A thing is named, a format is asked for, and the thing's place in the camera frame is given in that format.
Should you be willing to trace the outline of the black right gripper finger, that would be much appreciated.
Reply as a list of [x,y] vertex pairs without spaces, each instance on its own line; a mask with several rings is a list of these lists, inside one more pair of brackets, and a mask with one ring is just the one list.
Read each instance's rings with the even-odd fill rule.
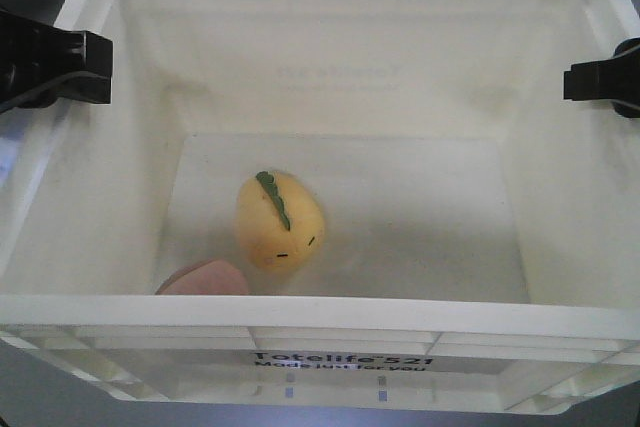
[[624,118],[639,117],[639,38],[621,42],[612,57],[572,64],[563,75],[563,99],[606,100]]

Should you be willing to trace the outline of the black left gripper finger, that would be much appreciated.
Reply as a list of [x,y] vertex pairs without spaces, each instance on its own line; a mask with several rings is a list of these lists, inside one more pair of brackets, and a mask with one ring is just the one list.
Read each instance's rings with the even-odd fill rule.
[[1,106],[46,108],[60,98],[111,102],[113,42],[1,11]]

